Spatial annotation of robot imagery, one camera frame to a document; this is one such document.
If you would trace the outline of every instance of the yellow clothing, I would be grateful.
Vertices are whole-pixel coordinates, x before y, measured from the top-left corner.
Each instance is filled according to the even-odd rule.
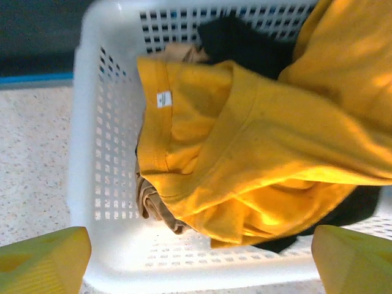
[[[339,2],[351,1],[336,0],[333,5]],[[340,26],[327,18],[330,9],[319,13],[324,17],[309,33],[303,55],[281,75],[286,83],[322,89],[323,96],[263,78],[233,62],[211,67],[138,60],[146,96],[138,145],[141,175],[157,189],[175,218],[212,238],[212,247],[255,244],[299,233],[334,209],[356,185],[392,184],[388,124],[392,108],[379,107],[390,105],[392,91],[377,91],[372,81],[361,85],[362,80],[351,78],[361,72],[362,63],[367,65],[363,75],[371,69],[378,76],[378,67],[384,69],[383,61],[389,62],[391,20],[384,19],[390,25],[382,26],[380,50],[385,54],[374,56],[370,64],[356,55],[349,59],[343,52],[349,48],[336,53],[328,49],[331,45],[337,50],[340,40],[349,46],[346,37],[361,35],[351,25],[346,36],[332,38],[335,31],[343,30],[344,21],[351,23],[351,16],[361,15],[358,9],[363,14],[361,31],[379,33],[376,23],[367,20],[369,14],[385,13],[387,4],[354,2],[355,9],[332,13]],[[318,48],[317,42],[323,49],[306,59],[309,48]],[[338,52],[347,59],[329,59],[338,58]],[[297,66],[301,62],[305,68]],[[334,66],[336,73],[328,84],[328,71],[324,80],[322,69]],[[346,79],[339,81],[345,72]],[[157,94],[165,91],[171,92],[173,105],[158,108]],[[377,102],[377,116],[361,116],[348,107],[363,103],[363,97]]]

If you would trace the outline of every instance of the speckled floor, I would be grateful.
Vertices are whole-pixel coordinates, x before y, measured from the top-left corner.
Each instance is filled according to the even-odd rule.
[[[68,87],[0,91],[0,246],[69,226],[71,106]],[[320,281],[309,281],[188,293],[324,292]],[[103,294],[88,285],[80,293]]]

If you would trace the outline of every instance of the laundry basket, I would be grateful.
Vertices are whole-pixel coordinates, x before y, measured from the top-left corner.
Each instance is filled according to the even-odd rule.
[[[110,293],[235,288],[318,277],[311,236],[282,254],[254,247],[210,249],[195,232],[174,235],[135,206],[134,163],[144,109],[136,58],[169,42],[199,42],[197,26],[231,12],[253,28],[295,39],[313,0],[99,1],[83,19],[75,61],[68,205],[87,227],[85,279]],[[375,217],[354,230],[392,238],[391,189]]]

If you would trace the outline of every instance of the clothing tag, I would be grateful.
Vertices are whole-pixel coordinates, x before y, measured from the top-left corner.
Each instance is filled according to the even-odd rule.
[[[157,107],[162,108],[166,106],[172,106],[172,93],[170,91],[162,92],[157,94]]]

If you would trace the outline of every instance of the folded cloth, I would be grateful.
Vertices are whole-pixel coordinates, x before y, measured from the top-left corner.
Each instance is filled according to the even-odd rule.
[[[141,216],[147,219],[150,215],[153,215],[155,220],[164,221],[167,227],[177,235],[180,235],[190,229],[187,224],[173,217],[172,213],[169,212],[166,205],[160,199],[160,196],[154,186],[140,176],[139,166],[137,163],[135,167],[135,176],[137,184],[136,202]]]
[[[292,62],[293,42],[280,42],[254,31],[234,15],[203,23],[197,31],[212,64],[232,60],[276,80]]]
[[[208,56],[202,48],[199,48],[194,44],[186,43],[167,44],[164,52],[151,54],[149,57],[165,61],[182,61],[189,63],[204,62],[208,60]],[[153,215],[155,220],[164,221],[167,227],[177,235],[190,229],[183,221],[173,217],[172,213],[160,199],[154,186],[140,176],[138,163],[136,163],[135,167],[135,177],[137,183],[137,206],[139,213],[145,219],[150,215]]]
[[[298,234],[356,185],[392,184],[391,132],[327,97],[234,62],[139,58],[138,70],[146,97],[140,173],[212,247]],[[161,107],[163,92],[172,102]]]
[[[301,233],[264,243],[258,243],[253,246],[280,253],[294,244],[297,241],[298,236],[313,235],[314,230],[318,225],[334,225],[341,227],[343,225],[352,225],[368,219],[375,212],[380,198],[380,191],[380,186],[358,186],[342,201],[342,203],[338,204],[335,209]]]
[[[148,55],[164,61],[182,61],[189,63],[205,62],[209,60],[203,48],[190,43],[169,43],[165,51]]]

